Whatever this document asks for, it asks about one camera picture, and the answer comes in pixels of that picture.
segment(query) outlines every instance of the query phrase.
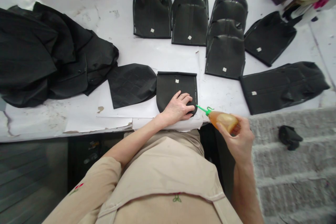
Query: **person's left hand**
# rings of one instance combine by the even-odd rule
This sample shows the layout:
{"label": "person's left hand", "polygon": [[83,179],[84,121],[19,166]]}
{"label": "person's left hand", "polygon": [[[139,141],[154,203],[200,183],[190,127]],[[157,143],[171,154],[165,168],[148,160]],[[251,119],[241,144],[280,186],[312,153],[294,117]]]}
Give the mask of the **person's left hand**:
{"label": "person's left hand", "polygon": [[193,98],[188,93],[181,94],[178,91],[168,103],[164,111],[158,116],[165,123],[166,126],[177,123],[180,120],[188,120],[192,114],[187,114],[189,111],[195,109],[194,105],[187,106]]}

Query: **stain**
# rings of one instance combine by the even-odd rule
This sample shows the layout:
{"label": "stain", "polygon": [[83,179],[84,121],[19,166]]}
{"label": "stain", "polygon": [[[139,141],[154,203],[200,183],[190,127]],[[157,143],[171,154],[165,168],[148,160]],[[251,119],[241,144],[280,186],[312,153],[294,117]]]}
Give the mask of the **stain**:
{"label": "stain", "polygon": [[117,19],[120,17],[119,11],[118,10],[113,10],[112,12],[110,11],[110,13],[114,13],[114,17]]}
{"label": "stain", "polygon": [[102,112],[103,110],[104,110],[104,107],[98,107],[98,112],[97,112],[97,114],[99,114],[100,112]]}
{"label": "stain", "polygon": [[75,133],[79,133],[79,131],[66,131],[63,132],[64,134],[75,134]]}
{"label": "stain", "polygon": [[86,8],[83,6],[80,9],[78,9],[75,13],[74,13],[74,17],[78,16],[83,10],[85,10]]}

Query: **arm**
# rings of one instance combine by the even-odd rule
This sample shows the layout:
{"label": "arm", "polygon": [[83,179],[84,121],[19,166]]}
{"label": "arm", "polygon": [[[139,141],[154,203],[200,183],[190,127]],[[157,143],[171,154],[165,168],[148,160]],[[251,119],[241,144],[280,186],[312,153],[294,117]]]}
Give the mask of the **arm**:
{"label": "arm", "polygon": [[257,198],[256,181],[252,163],[254,135],[247,118],[234,115],[240,125],[236,136],[231,136],[222,124],[217,123],[227,147],[236,161],[233,172],[232,206],[244,224],[264,223]]}
{"label": "arm", "polygon": [[113,157],[121,163],[121,167],[123,168],[157,132],[180,120],[189,119],[192,114],[186,113],[193,111],[195,107],[187,106],[187,103],[191,102],[193,98],[187,93],[180,94],[181,91],[178,91],[161,114],[158,114],[145,126],[125,137],[106,152],[103,157]]}

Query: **person's right hand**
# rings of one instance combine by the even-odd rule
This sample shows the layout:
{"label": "person's right hand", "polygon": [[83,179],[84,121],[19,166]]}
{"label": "person's right hand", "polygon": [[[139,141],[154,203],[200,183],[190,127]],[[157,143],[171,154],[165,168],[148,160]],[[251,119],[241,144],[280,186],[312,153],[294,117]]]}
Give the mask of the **person's right hand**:
{"label": "person's right hand", "polygon": [[234,114],[233,116],[237,118],[240,126],[240,130],[237,132],[236,136],[231,136],[221,123],[217,123],[217,127],[224,137],[227,147],[234,157],[236,164],[244,166],[252,161],[254,134],[250,129],[250,123],[247,118]]}

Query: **gray carpet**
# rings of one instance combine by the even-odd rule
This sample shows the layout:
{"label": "gray carpet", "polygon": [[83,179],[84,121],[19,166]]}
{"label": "gray carpet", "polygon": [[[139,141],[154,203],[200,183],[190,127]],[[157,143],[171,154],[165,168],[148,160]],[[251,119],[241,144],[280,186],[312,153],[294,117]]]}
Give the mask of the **gray carpet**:
{"label": "gray carpet", "polygon": [[[336,108],[249,119],[265,223],[336,223]],[[304,138],[295,151],[278,140],[281,125],[294,127]]]}

